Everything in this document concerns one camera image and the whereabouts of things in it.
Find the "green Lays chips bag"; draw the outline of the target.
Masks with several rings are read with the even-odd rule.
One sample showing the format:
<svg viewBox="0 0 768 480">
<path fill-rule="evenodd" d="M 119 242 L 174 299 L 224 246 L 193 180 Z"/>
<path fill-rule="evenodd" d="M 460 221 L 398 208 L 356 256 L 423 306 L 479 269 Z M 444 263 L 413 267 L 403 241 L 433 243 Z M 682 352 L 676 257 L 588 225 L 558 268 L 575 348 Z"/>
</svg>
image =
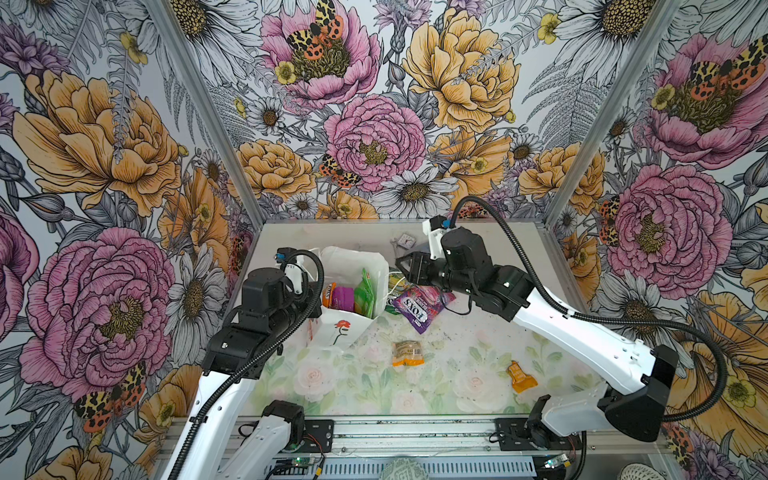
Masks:
<svg viewBox="0 0 768 480">
<path fill-rule="evenodd" d="M 376 304 L 376 292 L 373 280 L 367 269 L 363 268 L 361 280 L 353 290 L 354 312 L 360 316 L 373 319 Z"/>
</svg>

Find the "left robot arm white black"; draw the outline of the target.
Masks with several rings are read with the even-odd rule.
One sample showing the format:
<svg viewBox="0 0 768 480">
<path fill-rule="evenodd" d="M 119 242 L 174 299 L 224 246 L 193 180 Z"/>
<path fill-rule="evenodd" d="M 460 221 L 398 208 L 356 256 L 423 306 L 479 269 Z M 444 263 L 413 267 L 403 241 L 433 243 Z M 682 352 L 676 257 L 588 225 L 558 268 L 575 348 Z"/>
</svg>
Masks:
<svg viewBox="0 0 768 480">
<path fill-rule="evenodd" d="M 239 305 L 208 344 L 196 397 L 162 478 L 263 479 L 274 457 L 299 442 L 302 407 L 277 401 L 235 453 L 224 456 L 266 362 L 319 313 L 322 283 L 296 266 L 262 267 L 248 274 Z"/>
</svg>

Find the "purple Lotte gummy bag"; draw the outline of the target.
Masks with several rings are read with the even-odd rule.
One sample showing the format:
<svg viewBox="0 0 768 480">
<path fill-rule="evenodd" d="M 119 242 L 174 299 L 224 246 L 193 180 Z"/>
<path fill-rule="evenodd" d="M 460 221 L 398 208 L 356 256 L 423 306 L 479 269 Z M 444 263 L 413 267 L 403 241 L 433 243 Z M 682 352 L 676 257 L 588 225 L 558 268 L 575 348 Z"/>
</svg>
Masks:
<svg viewBox="0 0 768 480">
<path fill-rule="evenodd" d="M 351 287 L 337 286 L 333 296 L 333 307 L 331 309 L 354 312 L 354 289 Z"/>
</svg>

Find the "orange Foxs candy bag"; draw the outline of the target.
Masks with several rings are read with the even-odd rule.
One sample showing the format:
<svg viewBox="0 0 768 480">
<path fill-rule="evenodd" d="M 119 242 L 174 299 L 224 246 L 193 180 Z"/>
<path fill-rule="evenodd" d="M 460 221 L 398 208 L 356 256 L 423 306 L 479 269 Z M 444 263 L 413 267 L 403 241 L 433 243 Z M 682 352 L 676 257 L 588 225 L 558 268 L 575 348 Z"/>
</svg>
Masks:
<svg viewBox="0 0 768 480">
<path fill-rule="evenodd" d="M 322 300 L 322 305 L 325 308 L 333 307 L 333 296 L 336 288 L 337 288 L 337 284 L 335 282 L 331 282 L 324 286 L 322 295 L 321 295 L 321 300 Z"/>
</svg>

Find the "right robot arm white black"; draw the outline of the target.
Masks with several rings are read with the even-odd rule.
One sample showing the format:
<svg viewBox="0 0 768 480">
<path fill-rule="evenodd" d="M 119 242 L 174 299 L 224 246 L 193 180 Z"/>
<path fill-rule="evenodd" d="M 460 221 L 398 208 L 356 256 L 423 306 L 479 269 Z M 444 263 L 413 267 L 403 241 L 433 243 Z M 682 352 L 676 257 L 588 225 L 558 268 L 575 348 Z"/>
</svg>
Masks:
<svg viewBox="0 0 768 480">
<path fill-rule="evenodd" d="M 494 264 L 483 239 L 466 228 L 434 230 L 428 243 L 428 251 L 397 258 L 408 282 L 464 293 L 479 309 L 544 337 L 602 378 L 590 389 L 542 396 L 529 416 L 531 429 L 559 437 L 615 430 L 642 442 L 657 440 L 679 361 L 676 350 L 578 320 L 560 299 L 548 303 L 528 273 Z"/>
</svg>

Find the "white floral paper bag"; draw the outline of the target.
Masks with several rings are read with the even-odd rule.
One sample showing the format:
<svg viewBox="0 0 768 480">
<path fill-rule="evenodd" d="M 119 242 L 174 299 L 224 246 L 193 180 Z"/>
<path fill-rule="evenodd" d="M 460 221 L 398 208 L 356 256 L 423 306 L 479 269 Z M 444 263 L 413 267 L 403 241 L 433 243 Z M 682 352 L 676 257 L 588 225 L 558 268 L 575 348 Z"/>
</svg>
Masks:
<svg viewBox="0 0 768 480">
<path fill-rule="evenodd" d="M 324 267 L 321 312 L 309 321 L 308 344 L 346 350 L 387 306 L 390 266 L 377 252 L 329 246 L 319 251 Z"/>
</svg>

